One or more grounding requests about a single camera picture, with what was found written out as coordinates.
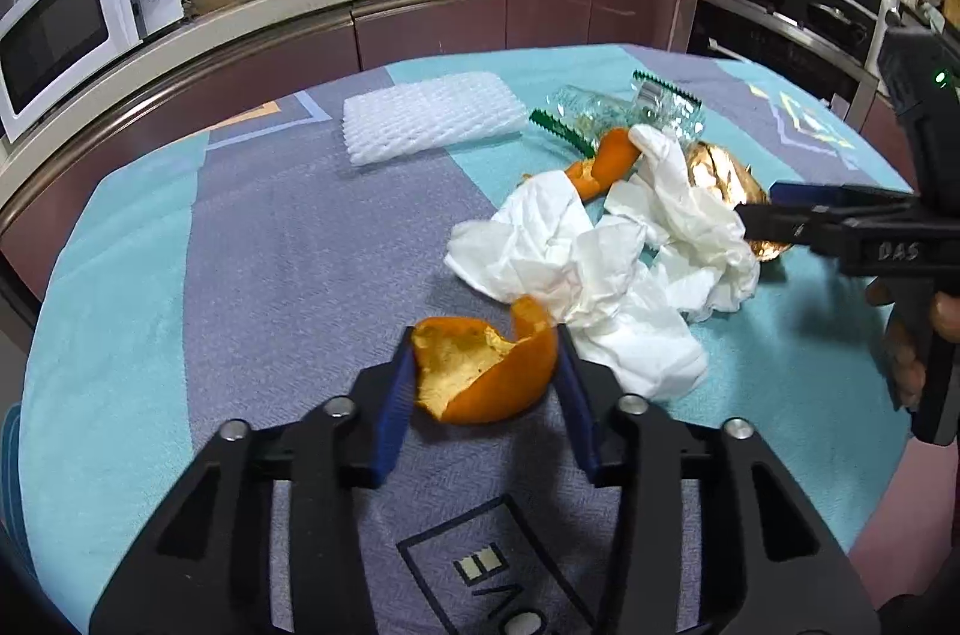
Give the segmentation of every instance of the oven handle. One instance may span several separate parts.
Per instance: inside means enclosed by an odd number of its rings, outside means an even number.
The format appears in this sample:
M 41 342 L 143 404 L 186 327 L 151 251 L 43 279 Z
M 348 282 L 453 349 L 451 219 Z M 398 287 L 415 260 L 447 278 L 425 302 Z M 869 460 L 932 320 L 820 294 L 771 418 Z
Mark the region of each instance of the oven handle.
M 744 63 L 752 63 L 750 58 L 746 56 L 741 56 L 740 53 L 735 53 L 733 50 L 728 50 L 722 44 L 717 42 L 714 38 L 707 39 L 707 46 L 714 52 L 720 53 L 721 56 L 727 56 L 727 58 L 732 58 L 734 61 L 743 61 Z

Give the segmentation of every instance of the microwave door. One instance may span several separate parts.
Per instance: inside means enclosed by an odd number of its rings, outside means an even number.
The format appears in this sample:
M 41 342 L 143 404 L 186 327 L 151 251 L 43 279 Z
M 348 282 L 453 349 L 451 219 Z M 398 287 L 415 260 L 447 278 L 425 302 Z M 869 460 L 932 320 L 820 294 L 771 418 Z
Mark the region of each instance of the microwave door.
M 8 138 L 139 42 L 130 0 L 19 0 L 0 19 L 0 122 Z

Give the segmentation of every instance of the gold foil wrapper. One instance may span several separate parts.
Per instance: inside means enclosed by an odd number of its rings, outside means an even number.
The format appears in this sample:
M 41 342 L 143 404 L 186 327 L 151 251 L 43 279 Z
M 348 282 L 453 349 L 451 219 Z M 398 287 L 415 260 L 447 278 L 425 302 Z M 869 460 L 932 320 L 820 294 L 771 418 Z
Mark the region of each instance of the gold foil wrapper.
M 686 151 L 686 171 L 690 184 L 706 188 L 730 208 L 740 203 L 768 205 L 770 197 L 744 166 L 730 152 L 707 142 L 694 142 Z M 772 261 L 790 250 L 781 242 L 751 241 L 750 248 L 760 261 Z

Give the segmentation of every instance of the human hand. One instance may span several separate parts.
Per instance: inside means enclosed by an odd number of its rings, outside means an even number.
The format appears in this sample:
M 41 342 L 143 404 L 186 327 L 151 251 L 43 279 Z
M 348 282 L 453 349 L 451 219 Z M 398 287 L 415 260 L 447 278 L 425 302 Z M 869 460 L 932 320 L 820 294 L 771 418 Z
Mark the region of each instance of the human hand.
M 882 280 L 874 280 L 867 286 L 867 301 L 880 307 L 891 304 L 894 298 Z M 930 325 L 947 342 L 960 343 L 960 299 L 944 293 L 933 296 Z M 926 382 L 926 365 L 917 358 L 913 336 L 896 317 L 887 325 L 886 348 L 893 362 L 896 395 L 905 408 L 912 410 L 920 404 Z

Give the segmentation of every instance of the microwave window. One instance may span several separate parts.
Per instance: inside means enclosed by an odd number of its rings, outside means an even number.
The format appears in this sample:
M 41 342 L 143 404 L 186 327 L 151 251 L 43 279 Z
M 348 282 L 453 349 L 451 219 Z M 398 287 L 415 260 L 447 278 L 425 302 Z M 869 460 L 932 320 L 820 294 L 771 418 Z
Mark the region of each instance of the microwave window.
M 47 85 L 107 41 L 100 0 L 39 0 L 0 38 L 0 74 L 19 113 Z

